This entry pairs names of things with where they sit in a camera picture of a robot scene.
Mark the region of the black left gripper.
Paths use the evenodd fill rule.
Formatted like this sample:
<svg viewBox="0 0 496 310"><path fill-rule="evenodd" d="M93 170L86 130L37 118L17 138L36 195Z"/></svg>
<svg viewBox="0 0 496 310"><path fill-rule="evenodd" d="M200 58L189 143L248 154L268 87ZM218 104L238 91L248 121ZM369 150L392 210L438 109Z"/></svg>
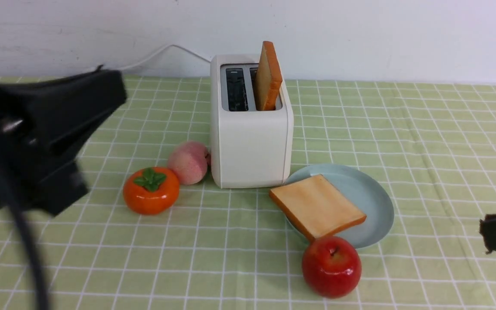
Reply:
<svg viewBox="0 0 496 310"><path fill-rule="evenodd" d="M122 72L101 65L42 82L0 82L0 155L25 198L22 210L57 216L88 193L76 159L126 100Z"/></svg>

